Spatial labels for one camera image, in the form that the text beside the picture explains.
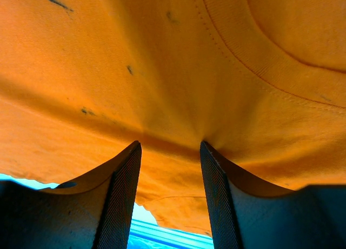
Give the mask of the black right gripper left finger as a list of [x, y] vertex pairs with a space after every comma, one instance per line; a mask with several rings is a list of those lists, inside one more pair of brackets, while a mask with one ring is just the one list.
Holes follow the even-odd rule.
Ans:
[[1, 248], [126, 248], [141, 144], [56, 188], [1, 182]]

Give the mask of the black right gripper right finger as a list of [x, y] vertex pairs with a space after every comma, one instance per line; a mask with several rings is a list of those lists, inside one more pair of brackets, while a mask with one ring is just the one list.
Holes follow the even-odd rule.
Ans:
[[345, 186], [272, 184], [201, 142], [214, 248], [345, 248]]

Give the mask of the orange t shirt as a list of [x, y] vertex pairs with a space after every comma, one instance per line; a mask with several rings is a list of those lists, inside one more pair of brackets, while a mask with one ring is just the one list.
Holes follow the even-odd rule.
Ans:
[[136, 203], [210, 234], [207, 141], [276, 185], [345, 183], [345, 0], [1, 0], [1, 172], [142, 146]]

